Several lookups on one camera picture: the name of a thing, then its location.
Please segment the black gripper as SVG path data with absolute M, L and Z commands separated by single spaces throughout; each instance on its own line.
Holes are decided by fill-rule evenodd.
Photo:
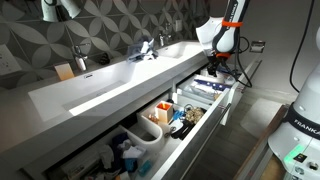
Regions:
M 216 77 L 216 71 L 220 64 L 223 64 L 227 60 L 224 56 L 208 56 L 209 65 L 207 66 L 207 71 L 210 75 Z

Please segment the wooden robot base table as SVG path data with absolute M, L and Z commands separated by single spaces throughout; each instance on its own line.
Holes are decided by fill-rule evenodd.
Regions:
M 286 105 L 280 107 L 233 180 L 283 180 L 286 171 L 269 148 L 268 138 L 279 127 L 287 110 Z

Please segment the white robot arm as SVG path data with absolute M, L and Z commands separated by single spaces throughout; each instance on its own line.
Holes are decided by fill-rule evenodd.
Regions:
M 223 17 L 211 17 L 204 13 L 196 17 L 196 35 L 209 60 L 207 71 L 216 77 L 220 63 L 226 61 L 237 49 L 240 27 L 250 0 L 228 0 Z

